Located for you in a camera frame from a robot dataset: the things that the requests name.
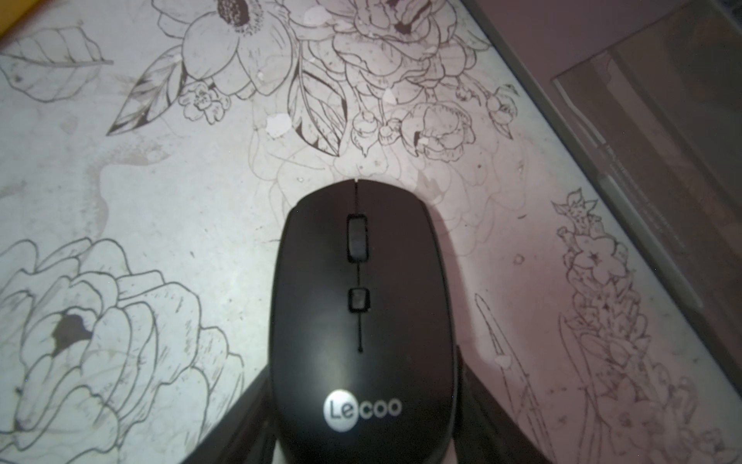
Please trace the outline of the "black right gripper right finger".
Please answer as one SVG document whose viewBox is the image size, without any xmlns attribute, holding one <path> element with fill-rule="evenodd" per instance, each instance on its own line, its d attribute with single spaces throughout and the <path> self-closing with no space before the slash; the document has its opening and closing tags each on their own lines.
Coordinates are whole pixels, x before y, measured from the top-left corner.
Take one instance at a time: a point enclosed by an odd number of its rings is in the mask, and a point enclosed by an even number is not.
<svg viewBox="0 0 742 464">
<path fill-rule="evenodd" d="M 461 464 L 547 464 L 546 457 L 521 431 L 456 351 L 458 393 L 453 442 Z"/>
</svg>

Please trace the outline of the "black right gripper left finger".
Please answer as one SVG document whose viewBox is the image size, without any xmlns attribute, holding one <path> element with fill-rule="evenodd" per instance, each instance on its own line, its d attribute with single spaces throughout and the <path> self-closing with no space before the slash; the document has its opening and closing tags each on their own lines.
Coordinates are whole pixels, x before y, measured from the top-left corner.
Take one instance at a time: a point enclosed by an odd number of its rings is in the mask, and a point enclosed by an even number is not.
<svg viewBox="0 0 742 464">
<path fill-rule="evenodd" d="M 266 365 L 185 464 L 269 464 L 274 461 L 269 367 Z"/>
</svg>

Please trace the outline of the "black wireless mouse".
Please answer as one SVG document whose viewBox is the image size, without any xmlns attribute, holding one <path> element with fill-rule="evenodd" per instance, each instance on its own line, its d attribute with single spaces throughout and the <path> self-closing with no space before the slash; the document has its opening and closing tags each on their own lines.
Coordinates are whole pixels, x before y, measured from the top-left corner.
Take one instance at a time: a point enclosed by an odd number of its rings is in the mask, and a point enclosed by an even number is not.
<svg viewBox="0 0 742 464">
<path fill-rule="evenodd" d="M 289 213 L 274 273 L 272 409 L 290 463 L 439 463 L 458 366 L 448 280 L 414 194 L 351 180 Z"/>
</svg>

